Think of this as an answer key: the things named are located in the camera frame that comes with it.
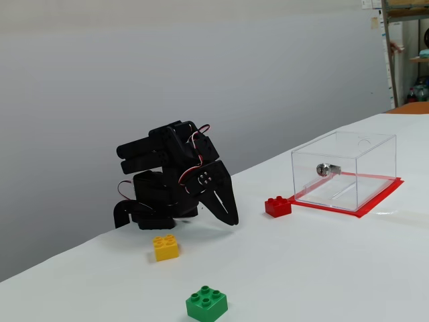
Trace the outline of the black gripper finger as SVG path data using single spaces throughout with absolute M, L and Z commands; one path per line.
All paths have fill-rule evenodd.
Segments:
M 215 217 L 227 225 L 238 225 L 239 215 L 233 188 L 231 186 L 224 186 L 218 188 L 214 193 L 218 197 L 220 203 Z
M 198 200 L 220 221 L 232 225 L 232 183 L 224 174 L 202 172 L 198 183 L 204 189 Z

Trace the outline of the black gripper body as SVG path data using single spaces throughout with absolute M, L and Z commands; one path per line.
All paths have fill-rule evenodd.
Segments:
M 192 170 L 184 177 L 182 184 L 191 195 L 195 196 L 215 192 L 224 186 L 232 187 L 231 176 L 220 160 Z

